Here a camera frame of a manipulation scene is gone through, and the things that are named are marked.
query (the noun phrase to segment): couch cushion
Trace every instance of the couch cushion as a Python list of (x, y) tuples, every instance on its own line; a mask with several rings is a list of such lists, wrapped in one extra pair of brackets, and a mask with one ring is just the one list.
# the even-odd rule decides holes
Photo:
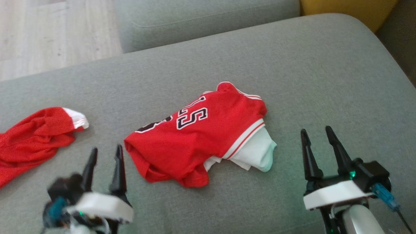
[[(147, 183), (125, 152), (135, 220), (121, 234), (322, 233), (320, 213), (303, 205), (300, 130), (308, 130), (319, 166), (332, 175), (337, 166), (325, 125), (351, 157), (376, 159), (390, 171), (393, 194), (415, 221), (416, 90), (362, 23), (328, 14), (0, 83), (0, 132), (49, 106), (80, 111), (90, 122), (72, 145), (0, 190), (2, 233), (40, 229), (47, 186), (80, 171), (93, 146), (99, 150), (93, 190), (106, 192), (116, 143), (224, 80), (265, 101), (266, 127), (277, 143), (271, 170), (245, 171), (223, 161), (209, 171), (208, 186), (186, 189), (175, 181)], [(386, 233), (398, 233), (394, 213), (379, 200), (370, 206)]]
[(124, 53), (299, 16), (299, 0), (116, 0)]

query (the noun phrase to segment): white stripe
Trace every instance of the white stripe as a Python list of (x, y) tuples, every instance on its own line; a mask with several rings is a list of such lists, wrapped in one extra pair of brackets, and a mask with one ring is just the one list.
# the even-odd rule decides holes
[[(249, 136), (249, 134), (251, 133), (251, 135), (249, 137), (247, 137), (247, 139), (245, 139), (245, 142), (247, 142), (258, 130), (264, 128), (264, 125), (257, 128), (255, 131), (253, 131), (257, 126), (259, 126), (260, 124), (264, 123), (263, 119), (259, 119), (256, 122), (254, 122), (249, 128), (247, 128), (238, 138), (237, 140), (233, 143), (233, 145), (228, 149), (228, 151), (224, 154), (224, 156), (222, 157), (223, 159), (227, 159), (236, 149), (237, 147), (241, 144), (241, 142), (243, 142), (243, 140)], [(237, 154), (237, 152), (243, 147), (245, 143), (243, 143), (240, 148), (234, 153)]]
[(258, 98), (258, 97), (247, 97), (246, 96), (246, 98), (250, 98), (250, 99), (254, 99), (254, 100), (262, 100), (261, 98)]
[(240, 91), (235, 85), (233, 85), (231, 82), (229, 82), (229, 81), (223, 81), (223, 82), (220, 82), (218, 85), (217, 85), (217, 91), (218, 91), (218, 87), (220, 86), (220, 84), (222, 84), (222, 83), (230, 83), (232, 86), (234, 86), (234, 88), (240, 93), (240, 94), (242, 94), (242, 95), (244, 95), (244, 96), (246, 96), (246, 97), (248, 97), (248, 98), (251, 98), (251, 99), (254, 99), (254, 100), (262, 100), (261, 99), (261, 97), (259, 96), (259, 95), (252, 95), (252, 94), (246, 94), (246, 93), (244, 93), (244, 92), (242, 92), (242, 91)]
[(261, 97), (260, 97), (259, 95), (254, 95), (254, 94), (246, 94), (246, 93), (244, 93), (244, 92), (240, 91), (239, 89), (237, 89), (237, 91), (238, 91), (239, 93), (241, 93), (242, 95), (244, 95), (244, 96), (247, 96), (247, 97), (258, 97), (258, 98), (260, 98), (260, 99), (261, 99)]
[(64, 109), (64, 111), (69, 115), (69, 117), (71, 117), (74, 129), (77, 129), (79, 127), (83, 127), (84, 129), (86, 129), (89, 127), (88, 120), (84, 114), (65, 107), (62, 107), (62, 109)]

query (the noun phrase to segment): red jersey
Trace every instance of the red jersey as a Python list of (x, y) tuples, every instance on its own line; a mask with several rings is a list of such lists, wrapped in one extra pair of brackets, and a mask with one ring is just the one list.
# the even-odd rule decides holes
[(260, 96), (222, 82), (164, 120), (139, 128), (124, 143), (148, 182), (174, 179), (202, 187), (209, 182), (203, 163), (211, 156), (231, 158), (264, 127), (266, 112)]

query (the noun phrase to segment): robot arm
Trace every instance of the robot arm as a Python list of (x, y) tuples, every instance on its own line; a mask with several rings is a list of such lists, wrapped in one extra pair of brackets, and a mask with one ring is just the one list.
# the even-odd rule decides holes
[(108, 194), (91, 190), (97, 155), (97, 148), (93, 148), (82, 175), (59, 177), (48, 188), (51, 201), (43, 211), (45, 228), (66, 227), (71, 234), (117, 234), (120, 224), (133, 221), (134, 211), (126, 197), (122, 146), (117, 145)]

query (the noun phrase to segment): black and white lettering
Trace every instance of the black and white lettering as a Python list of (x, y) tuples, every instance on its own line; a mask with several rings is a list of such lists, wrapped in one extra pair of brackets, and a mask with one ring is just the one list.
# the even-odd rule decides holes
[(185, 113), (188, 113), (188, 108), (190, 108), (191, 106), (197, 104), (198, 102), (203, 102), (205, 101), (206, 98), (205, 96), (201, 96), (199, 97), (197, 100), (193, 101), (191, 104), (187, 105), (186, 107), (182, 108), (181, 110), (178, 111), (178, 117), (181, 115), (184, 115)]
[(208, 118), (208, 109), (204, 107), (192, 112), (190, 115), (183, 115), (181, 117), (178, 117), (178, 119), (176, 120), (176, 128), (178, 130), (181, 130), (190, 124), (194, 124), (198, 120), (203, 120), (206, 118)]
[(137, 131), (135, 131), (135, 132), (137, 132), (137, 133), (144, 133), (144, 132), (147, 132), (147, 131), (150, 131), (150, 130), (154, 129), (157, 125), (159, 125), (159, 124), (161, 124), (163, 122), (167, 122), (167, 121), (171, 121), (171, 120), (172, 120), (172, 116), (169, 116), (169, 117), (165, 118), (162, 121), (150, 123), (150, 124), (148, 124), (148, 125), (146, 125), (144, 127), (141, 127)]

